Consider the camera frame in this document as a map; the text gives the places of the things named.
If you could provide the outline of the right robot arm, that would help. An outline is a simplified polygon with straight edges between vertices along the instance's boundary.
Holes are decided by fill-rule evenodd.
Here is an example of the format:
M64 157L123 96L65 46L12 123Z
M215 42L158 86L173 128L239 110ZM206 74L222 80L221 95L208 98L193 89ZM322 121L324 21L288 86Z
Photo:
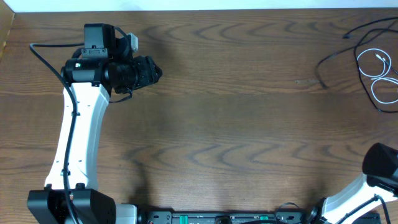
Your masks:
M378 206L397 200L397 150L382 143L366 153L362 174L314 207L307 223L354 223Z

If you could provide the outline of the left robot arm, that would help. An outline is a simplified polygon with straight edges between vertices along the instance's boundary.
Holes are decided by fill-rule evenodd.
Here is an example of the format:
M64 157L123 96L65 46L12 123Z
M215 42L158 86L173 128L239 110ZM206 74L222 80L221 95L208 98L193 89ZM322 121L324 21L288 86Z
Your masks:
M84 41L55 76L63 85L64 112L52 168L27 207L39 223L137 223L135 205L117 204L98 190L101 125L113 93L123 100L162 76L138 39L110 24L84 26Z

